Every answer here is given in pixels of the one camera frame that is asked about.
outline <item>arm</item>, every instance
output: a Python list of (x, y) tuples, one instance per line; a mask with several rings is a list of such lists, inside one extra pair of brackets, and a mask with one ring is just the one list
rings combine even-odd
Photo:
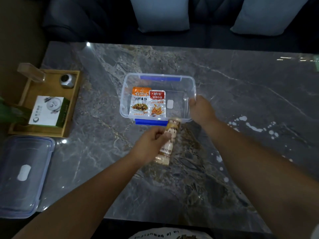
[(171, 134), (153, 127), (128, 155), (59, 199), (27, 224), (14, 239), (89, 239), (136, 171), (154, 160)]
[(233, 181), (278, 238), (310, 238), (319, 223), (319, 183), (280, 154), (219, 121), (209, 101), (190, 113), (218, 149)]

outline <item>forearm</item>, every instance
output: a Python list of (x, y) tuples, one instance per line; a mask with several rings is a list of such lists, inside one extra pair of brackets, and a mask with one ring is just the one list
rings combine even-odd
[(140, 167), (137, 159), (123, 157), (51, 205), (14, 239), (90, 238)]
[(220, 152), (234, 182), (277, 236), (284, 236), (282, 232), (288, 230), (296, 236), (298, 232), (294, 230), (301, 219), (308, 226), (299, 232), (304, 236), (310, 233), (319, 222), (315, 219), (319, 215), (317, 181), (281, 155), (225, 123), (214, 120), (203, 128)]

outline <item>left hand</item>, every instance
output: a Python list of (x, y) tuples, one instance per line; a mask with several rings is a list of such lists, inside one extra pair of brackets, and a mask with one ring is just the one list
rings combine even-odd
[(160, 148), (172, 137), (171, 133), (165, 132), (165, 127), (154, 126), (142, 134), (130, 151), (133, 158), (145, 165), (155, 159)]

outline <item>sofa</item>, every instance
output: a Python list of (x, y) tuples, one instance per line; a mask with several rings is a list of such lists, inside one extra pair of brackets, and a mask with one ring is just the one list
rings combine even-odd
[(309, 0), (279, 36), (230, 31), (244, 0), (189, 0), (190, 29), (142, 33), (130, 0), (50, 0), (50, 40), (277, 52), (319, 52), (319, 0)]

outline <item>plastic container lid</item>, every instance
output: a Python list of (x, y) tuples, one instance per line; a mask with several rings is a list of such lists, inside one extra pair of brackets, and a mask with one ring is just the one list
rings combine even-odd
[(0, 163), (0, 217), (27, 218), (35, 213), (54, 150), (47, 137), (11, 136)]
[[(153, 90), (164, 90), (166, 93), (166, 117), (140, 119), (140, 116), (130, 114), (130, 104), (133, 87), (150, 87)], [(196, 85), (193, 77), (128, 73), (123, 82), (120, 114), (125, 118), (135, 120), (142, 125), (166, 125), (170, 117), (178, 117), (182, 123), (190, 122), (189, 99), (196, 99)]]

